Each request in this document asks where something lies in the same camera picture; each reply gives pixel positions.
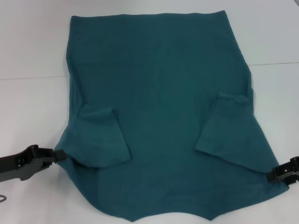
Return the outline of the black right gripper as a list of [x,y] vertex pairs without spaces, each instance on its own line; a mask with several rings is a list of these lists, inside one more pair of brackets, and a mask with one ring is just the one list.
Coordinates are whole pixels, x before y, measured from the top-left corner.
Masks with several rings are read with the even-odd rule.
[[299,157],[293,157],[288,163],[277,166],[273,172],[267,173],[268,182],[277,182],[284,178],[285,184],[299,181]]

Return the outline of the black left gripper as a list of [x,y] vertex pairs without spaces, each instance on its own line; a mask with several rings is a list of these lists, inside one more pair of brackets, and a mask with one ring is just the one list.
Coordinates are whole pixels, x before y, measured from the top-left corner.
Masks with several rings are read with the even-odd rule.
[[0,181],[12,179],[25,181],[42,168],[49,168],[53,163],[63,160],[65,160],[64,150],[39,149],[38,145],[32,145],[18,154],[0,158]]

